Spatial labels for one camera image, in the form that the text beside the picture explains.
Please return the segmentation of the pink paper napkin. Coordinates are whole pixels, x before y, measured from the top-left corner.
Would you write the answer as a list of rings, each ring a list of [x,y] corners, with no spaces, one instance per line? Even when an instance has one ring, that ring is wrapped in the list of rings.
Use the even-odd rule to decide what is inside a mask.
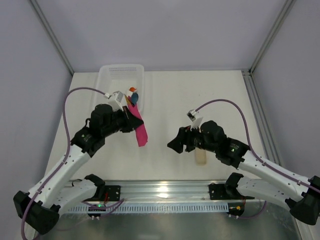
[[[137,105],[132,105],[132,107],[128,107],[129,111],[136,117],[142,120],[142,116],[138,110]],[[136,140],[139,147],[144,147],[148,142],[148,134],[145,127],[145,124],[141,125],[135,130]]]

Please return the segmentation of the gold metal knife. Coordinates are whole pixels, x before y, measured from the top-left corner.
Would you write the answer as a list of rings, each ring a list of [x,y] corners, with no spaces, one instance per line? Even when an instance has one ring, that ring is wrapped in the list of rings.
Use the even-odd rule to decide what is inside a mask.
[[[132,107],[133,105],[132,105],[131,101],[129,100],[129,98],[126,95],[124,97],[125,97],[125,101],[126,101],[127,106]]]

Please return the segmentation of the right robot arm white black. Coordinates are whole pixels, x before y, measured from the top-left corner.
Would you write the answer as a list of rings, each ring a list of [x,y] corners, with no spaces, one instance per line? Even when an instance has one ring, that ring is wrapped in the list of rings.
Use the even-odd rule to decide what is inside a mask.
[[[307,225],[320,216],[320,178],[298,175],[254,154],[249,145],[226,136],[222,127],[210,120],[195,129],[180,127],[167,147],[181,154],[201,149],[215,154],[227,166],[258,177],[253,180],[232,173],[225,182],[231,198],[250,197],[278,205]]]

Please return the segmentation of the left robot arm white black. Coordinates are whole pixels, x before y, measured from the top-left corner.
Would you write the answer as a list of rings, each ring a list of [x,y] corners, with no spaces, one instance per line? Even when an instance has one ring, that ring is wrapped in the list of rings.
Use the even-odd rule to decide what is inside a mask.
[[[61,160],[34,187],[27,192],[20,190],[13,197],[22,224],[45,235],[68,209],[85,200],[102,199],[106,192],[105,182],[94,174],[87,175],[70,190],[66,190],[65,185],[105,145],[107,137],[117,132],[137,131],[143,126],[137,106],[129,104],[113,110],[110,104],[97,105],[85,126],[68,139]]]

